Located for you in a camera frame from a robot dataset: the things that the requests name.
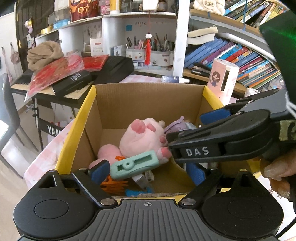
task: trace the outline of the pink plush toy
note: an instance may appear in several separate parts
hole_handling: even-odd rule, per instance
[[[89,165],[89,169],[91,169],[92,167],[94,167],[95,165],[97,165],[99,162],[101,162],[103,160],[108,160],[108,162],[110,163],[110,166],[111,166],[114,162],[118,161],[116,159],[117,156],[122,156],[118,147],[116,147],[115,145],[111,145],[111,144],[103,145],[99,149],[98,159],[93,161]]]
[[[166,144],[163,127],[164,121],[157,122],[152,118],[136,119],[129,125],[121,138],[119,149],[126,158],[154,150],[159,163],[164,164],[172,156]]]

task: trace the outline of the wooden door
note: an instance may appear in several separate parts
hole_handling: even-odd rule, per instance
[[[48,16],[54,12],[54,0],[17,0],[15,24],[17,32],[18,50],[23,71],[28,69],[27,52],[28,29],[25,22],[31,18],[33,21],[34,37],[41,33],[41,30],[48,27]]]

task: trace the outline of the round black disc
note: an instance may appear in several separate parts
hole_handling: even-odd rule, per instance
[[[84,229],[94,214],[87,198],[65,190],[60,195],[28,193],[15,207],[13,219],[19,232],[29,237],[60,239]]]
[[[219,195],[207,199],[202,207],[204,219],[218,233],[235,239],[258,240],[278,231],[283,210],[274,198]]]

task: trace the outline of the crosshair marking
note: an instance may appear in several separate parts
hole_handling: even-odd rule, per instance
[[[150,207],[150,206],[153,205],[153,204],[150,203],[150,202],[146,202],[146,203],[144,203],[144,205],[145,205],[146,207]]]

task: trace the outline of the red plastic bag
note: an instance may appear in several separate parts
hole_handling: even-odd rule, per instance
[[[100,71],[104,66],[109,55],[84,57],[83,63],[86,70],[89,72]]]
[[[84,64],[80,53],[74,53],[51,62],[37,73],[34,73],[25,101],[55,82],[83,69]]]
[[[55,82],[83,69],[100,71],[108,59],[108,55],[82,58],[80,53],[73,53],[60,58],[34,73],[29,84],[25,101]]]

